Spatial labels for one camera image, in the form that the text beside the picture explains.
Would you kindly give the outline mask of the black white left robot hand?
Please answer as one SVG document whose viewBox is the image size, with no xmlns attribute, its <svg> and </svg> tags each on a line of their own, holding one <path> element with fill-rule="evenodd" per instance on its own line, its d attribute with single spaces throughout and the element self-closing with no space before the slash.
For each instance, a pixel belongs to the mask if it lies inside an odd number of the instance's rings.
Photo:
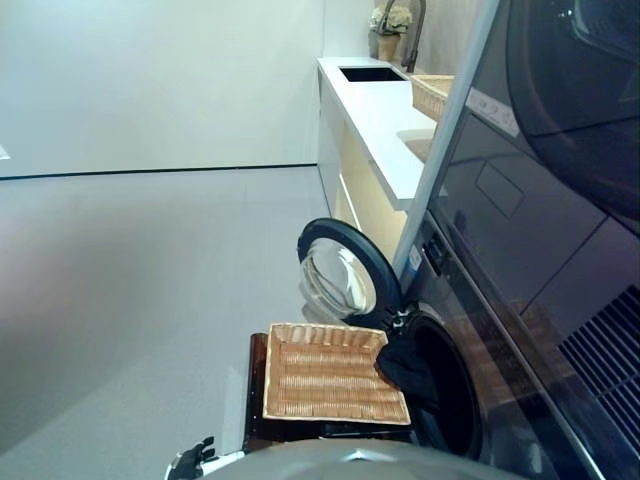
<svg viewBox="0 0 640 480">
<path fill-rule="evenodd" d="M 201 440 L 191 449 L 178 453 L 168 465 L 166 480 L 199 479 L 204 473 L 204 465 L 218 458 L 214 447 L 215 437 Z"/>
</svg>

